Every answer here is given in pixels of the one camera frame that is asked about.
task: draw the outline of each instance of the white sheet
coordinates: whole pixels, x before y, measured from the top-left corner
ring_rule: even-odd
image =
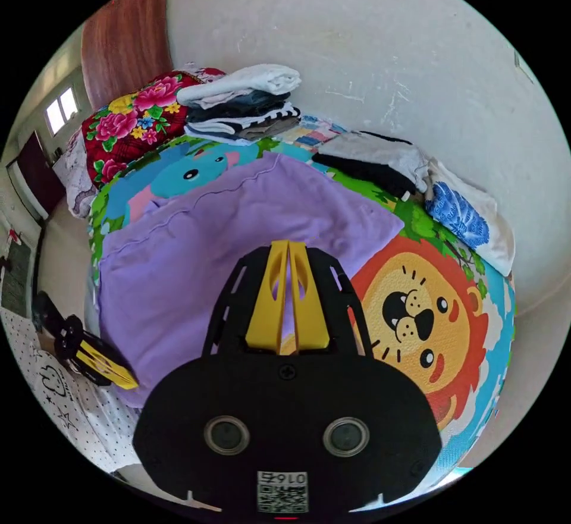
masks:
[[[68,170],[65,186],[67,206],[73,216],[85,219],[97,195],[97,189],[87,172],[87,153],[81,128],[71,136],[64,161]]]
[[[460,179],[434,157],[428,162],[425,208],[498,272],[509,276],[516,240],[495,199]]]
[[[107,473],[140,463],[132,445],[137,412],[40,349],[31,320],[5,308],[0,318],[30,389],[70,443]]]

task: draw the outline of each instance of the white cloth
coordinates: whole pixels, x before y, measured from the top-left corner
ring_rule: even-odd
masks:
[[[107,473],[139,464],[132,442],[137,412],[43,351],[31,320],[6,308],[0,318],[24,379],[70,443]]]
[[[232,72],[232,74],[227,74],[219,80],[182,88],[177,93],[177,101],[186,106],[189,102],[213,96],[227,95],[239,90],[262,90],[274,96],[279,96],[280,94],[291,92],[301,82],[297,70],[279,64],[256,64]]]
[[[209,142],[217,142],[217,143],[228,143],[229,145],[236,145],[238,147],[246,147],[248,145],[252,145],[252,143],[249,139],[243,139],[243,138],[238,138],[238,139],[229,139],[226,137],[220,137],[220,136],[216,136],[210,133],[201,133],[199,131],[194,131],[193,129],[191,129],[188,124],[184,126],[184,132],[190,136],[190,137],[198,137],[200,139],[203,139],[205,141],[209,141]]]
[[[428,162],[426,212],[504,276],[512,270],[516,242],[495,199],[463,181],[440,161]]]
[[[87,152],[81,128],[71,136],[64,162],[69,173],[65,185],[67,206],[74,217],[85,219],[97,196],[97,189],[87,172]]]
[[[187,72],[196,76],[204,83],[213,82],[219,80],[221,77],[226,76],[226,74],[209,74],[204,68],[200,68],[194,62],[187,62],[184,66],[178,68],[182,72]],[[208,98],[202,98],[197,100],[195,103],[199,104],[202,109],[209,109],[217,106],[219,103],[226,103],[230,100],[236,98],[237,96],[247,96],[252,93],[253,90],[248,88],[247,90],[235,90],[233,92],[227,92],[223,94],[217,94],[216,96],[209,96]]]
[[[257,117],[243,117],[243,118],[213,118],[206,121],[198,122],[187,122],[187,126],[194,131],[200,131],[203,133],[228,133],[234,135],[239,133],[246,128],[260,124],[266,120],[275,120],[277,118],[287,118],[287,117],[297,117],[300,115],[300,111],[291,105],[291,102],[285,102],[281,108],[273,109],[267,114],[260,115]],[[233,125],[239,125],[240,128],[235,130]]]
[[[320,153],[365,163],[388,165],[412,181],[424,193],[428,157],[411,143],[392,142],[361,131],[348,131],[324,143]]]

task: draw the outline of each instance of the label sticker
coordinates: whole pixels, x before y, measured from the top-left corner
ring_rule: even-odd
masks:
[[[308,512],[308,474],[259,470],[258,511],[273,514]]]

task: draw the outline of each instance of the blue patterned cloth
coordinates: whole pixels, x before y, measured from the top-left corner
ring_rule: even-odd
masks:
[[[452,231],[471,249],[490,241],[488,223],[458,191],[443,181],[436,182],[432,191],[434,198],[425,202],[426,212]]]

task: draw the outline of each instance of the brown door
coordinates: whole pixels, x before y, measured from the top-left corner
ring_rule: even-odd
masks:
[[[49,166],[36,132],[20,151],[16,163],[34,197],[49,215],[65,197],[65,187]]]

